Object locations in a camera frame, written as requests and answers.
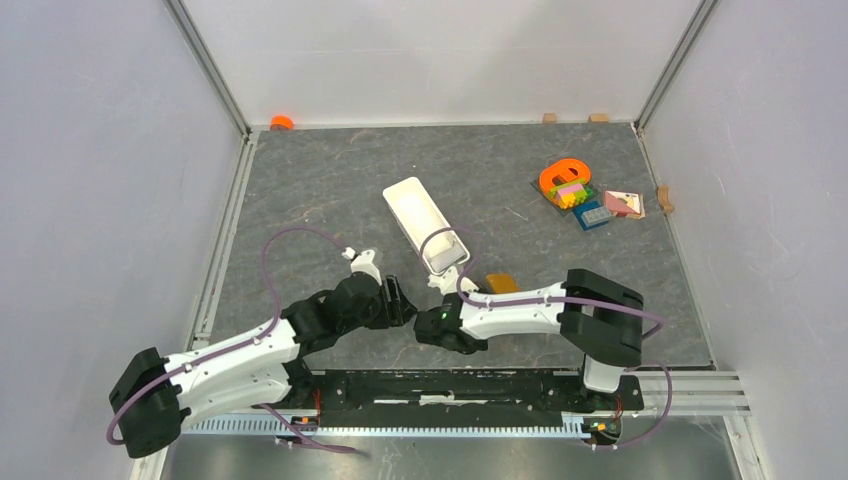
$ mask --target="gray floor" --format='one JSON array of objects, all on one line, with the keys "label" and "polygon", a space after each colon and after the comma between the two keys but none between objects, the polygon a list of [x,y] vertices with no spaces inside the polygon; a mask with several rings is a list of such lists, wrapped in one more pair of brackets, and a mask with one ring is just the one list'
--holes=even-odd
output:
[{"label": "gray floor", "polygon": [[[627,419],[624,438],[656,419]],[[183,435],[168,452],[162,479],[271,478],[739,479],[719,417],[670,418],[642,444],[592,453],[564,439],[320,438],[362,453],[338,455],[274,446],[268,437]]]},{"label": "gray floor", "polygon": [[[648,215],[616,219],[583,232],[530,185],[559,158],[577,157],[592,184],[643,193]],[[646,310],[671,320],[644,346],[644,357],[670,365],[708,365],[695,316],[655,186],[629,125],[561,124],[265,132],[242,205],[212,340],[247,330],[272,314],[258,269],[259,250],[275,231],[308,224],[338,234],[354,248],[383,253],[383,274],[395,274],[419,309],[440,304],[382,198],[382,190],[409,176],[421,179],[453,225],[485,238],[472,279],[507,272],[531,289],[582,267],[641,292]],[[270,271],[284,305],[332,288],[349,273],[323,240],[296,233],[272,249]],[[487,352],[463,356],[415,342],[412,325],[359,330],[335,348],[307,358],[321,368],[457,368],[578,366],[581,353],[559,337],[503,336]]]}]

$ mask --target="wooden block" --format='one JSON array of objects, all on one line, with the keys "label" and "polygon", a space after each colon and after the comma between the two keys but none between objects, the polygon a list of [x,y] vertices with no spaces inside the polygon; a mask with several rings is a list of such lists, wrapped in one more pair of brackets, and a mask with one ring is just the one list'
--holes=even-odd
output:
[{"label": "wooden block", "polygon": [[589,123],[609,123],[609,115],[606,113],[593,113],[589,115]]},{"label": "wooden block", "polygon": [[491,273],[486,275],[486,283],[489,284],[492,293],[515,293],[520,291],[512,275],[508,273]]},{"label": "wooden block", "polygon": [[660,207],[663,213],[668,215],[674,211],[674,205],[668,199],[668,185],[660,185],[657,187],[657,199],[660,201]]}]

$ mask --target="orange toy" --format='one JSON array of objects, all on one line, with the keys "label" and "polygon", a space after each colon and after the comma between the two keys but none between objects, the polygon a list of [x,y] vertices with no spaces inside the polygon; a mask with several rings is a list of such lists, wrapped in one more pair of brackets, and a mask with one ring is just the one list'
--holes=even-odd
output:
[{"label": "orange toy", "polygon": [[558,185],[564,185],[575,180],[583,185],[592,179],[592,172],[585,163],[576,158],[563,158],[550,167],[542,170],[539,175],[539,189],[550,198]]},{"label": "orange toy", "polygon": [[292,128],[294,128],[294,122],[285,115],[277,115],[271,119],[271,130],[291,130]]}]

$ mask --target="purple cable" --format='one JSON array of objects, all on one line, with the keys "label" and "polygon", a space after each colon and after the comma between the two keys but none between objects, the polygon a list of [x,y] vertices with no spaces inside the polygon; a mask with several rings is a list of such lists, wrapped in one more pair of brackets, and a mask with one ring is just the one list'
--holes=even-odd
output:
[{"label": "purple cable", "polygon": [[[665,421],[668,419],[668,412],[671,411],[671,400],[674,397],[674,393],[671,390],[671,372],[668,371],[668,367],[663,362],[653,362],[653,363],[647,363],[647,364],[642,365],[642,367],[652,367],[652,366],[660,367],[663,370],[663,373],[665,373],[665,381],[668,385],[668,397],[665,401],[665,409],[663,410],[662,415],[660,415],[660,419],[657,420],[657,423],[655,423],[654,426],[651,427],[650,430],[643,433],[642,435],[639,435],[636,438],[631,438],[630,440],[627,440],[626,442],[617,443],[615,445],[595,445],[593,447],[595,450],[607,450],[607,451],[618,450],[620,448],[627,447],[627,446],[634,445],[636,443],[645,441],[649,437],[651,437],[655,433],[657,433],[660,430],[660,428],[665,424]],[[629,371],[633,371],[633,370],[635,370],[635,368],[628,369],[627,371],[629,372]]]},{"label": "purple cable", "polygon": [[[279,295],[279,293],[277,293],[277,290],[274,288],[274,282],[271,280],[271,276],[268,275],[268,269],[267,269],[267,265],[266,265],[266,263],[267,263],[266,257],[268,255],[268,247],[270,247],[271,244],[274,243],[274,241],[277,238],[285,235],[286,233],[297,232],[297,231],[312,232],[314,234],[320,235],[320,236],[326,238],[327,240],[329,240],[330,242],[332,242],[336,247],[338,247],[339,250],[341,250],[343,252],[348,248],[347,244],[345,244],[344,242],[340,241],[339,239],[333,237],[329,233],[327,233],[327,232],[325,232],[325,231],[323,231],[319,228],[310,227],[310,226],[307,226],[307,225],[284,228],[284,229],[280,230],[279,232],[275,233],[274,235],[272,235],[271,238],[269,238],[268,241],[265,242],[265,245],[262,246],[262,252],[259,255],[259,264],[260,264],[260,269],[262,270],[262,278],[265,280],[265,286],[268,287],[268,291],[271,292],[271,297],[274,300],[274,319],[271,322],[271,325],[269,325],[268,328],[264,332],[257,335],[256,338],[258,338],[260,340],[262,338],[265,338],[267,335],[269,335],[271,333],[271,331],[274,330],[274,328],[277,326],[277,324],[280,323],[280,313],[282,313],[282,311],[283,311],[282,300],[280,300],[280,295]],[[191,365],[192,368],[194,368],[194,367],[197,367],[198,365],[200,365],[204,362],[207,362],[207,361],[212,360],[214,358],[218,358],[221,355],[226,355],[230,352],[233,352],[233,351],[238,350],[240,348],[246,347],[248,345],[253,345],[253,338],[249,338],[247,340],[241,341],[241,342],[236,343],[234,345],[230,345],[229,347],[222,348],[221,350],[209,353],[207,355],[196,358],[196,359],[194,359],[190,362],[187,362],[187,363],[189,365]],[[125,443],[123,439],[115,438],[115,429],[118,427],[118,422],[120,422],[121,418],[123,418],[123,416],[127,413],[127,410],[129,410],[130,407],[135,405],[135,403],[138,402],[138,400],[141,399],[141,397],[147,395],[147,393],[149,393],[151,390],[153,390],[157,386],[161,385],[162,383],[166,382],[167,380],[170,380],[171,378],[173,378],[173,377],[175,377],[175,376],[177,376],[181,373],[185,373],[185,371],[186,371],[185,365],[180,365],[179,367],[171,370],[170,372],[164,373],[164,374],[160,375],[159,377],[155,378],[154,380],[152,380],[147,385],[141,387],[137,392],[135,392],[134,395],[132,395],[129,399],[127,399],[127,401],[123,405],[121,405],[121,408],[119,408],[118,411],[115,412],[115,416],[112,417],[112,420],[109,421],[109,426],[106,427],[106,441],[109,442],[110,445],[123,445]],[[265,408],[266,410],[268,409],[267,405],[263,404],[262,407]],[[349,447],[338,447],[338,446],[334,446],[334,445],[321,445],[320,443],[315,442],[311,439],[308,440],[307,443],[310,443],[314,448],[321,448],[323,450],[327,450],[327,451],[331,451],[331,452],[336,451],[334,449],[349,448]]]},{"label": "purple cable", "polygon": [[325,450],[333,453],[356,453],[356,449],[353,447],[345,447],[342,445],[324,445],[323,443],[318,443],[315,440],[312,440],[311,438],[304,435],[303,432],[300,431],[300,429],[294,427],[291,423],[288,422],[288,420],[286,420],[285,417],[280,415],[279,412],[274,410],[273,407],[271,407],[267,403],[260,403],[258,406],[267,410],[268,413],[270,413],[277,420],[282,422],[282,424],[285,425],[285,427],[288,428],[297,438],[305,442],[305,444],[295,445],[297,447],[316,448],[319,450]]},{"label": "purple cable", "polygon": [[[422,264],[424,264],[424,248],[427,246],[427,243],[430,242],[430,240],[432,240],[433,237],[435,237],[436,235],[439,235],[439,234],[442,234],[442,233],[445,233],[445,232],[462,232],[462,233],[467,233],[469,235],[474,235],[478,238],[480,237],[480,234],[478,234],[477,232],[468,230],[467,228],[463,228],[463,227],[440,228],[440,229],[436,230],[435,232],[431,233],[430,235],[428,235],[427,238],[425,238],[424,241],[421,242],[421,249],[418,252],[418,259],[421,261]],[[478,248],[482,247],[483,241],[478,240],[478,242],[476,243],[475,246],[478,247]],[[546,299],[544,297],[523,298],[523,299],[520,299],[520,300],[502,300],[502,301],[493,301],[493,302],[489,302],[489,303],[478,302],[476,300],[472,300],[465,292],[462,291],[462,288],[460,287],[460,285],[462,284],[462,280],[464,278],[467,278],[468,272],[470,272],[471,269],[474,268],[475,265],[477,265],[477,260],[478,260],[478,256],[472,257],[471,261],[468,262],[468,264],[465,266],[465,268],[462,269],[462,272],[460,272],[459,277],[457,277],[457,279],[456,279],[457,294],[459,294],[459,297],[462,299],[463,302],[465,302],[465,303],[467,303],[471,306],[478,307],[478,308],[517,307],[517,306],[520,306],[520,305],[538,305],[538,304],[541,304],[541,303],[546,303]],[[653,327],[651,327],[651,329],[649,329],[647,332],[642,334],[642,340],[647,340],[647,339],[653,337],[660,330],[662,330],[662,328],[666,324],[666,320],[664,318],[660,317],[659,315],[655,315],[653,313],[645,312],[645,311],[638,310],[638,309],[635,309],[635,308],[625,307],[624,305],[618,305],[616,303],[602,302],[600,300],[592,300],[592,299],[589,299],[589,298],[579,298],[579,297],[548,297],[547,303],[552,303],[552,302],[573,303],[573,304],[577,304],[577,305],[589,305],[589,306],[592,306],[592,307],[603,308],[603,309],[606,309],[606,310],[613,310],[613,311],[616,311],[616,312],[626,313],[628,315],[635,315],[637,317],[642,317],[642,318],[646,318],[648,320],[653,321],[655,323],[655,325]]]}]

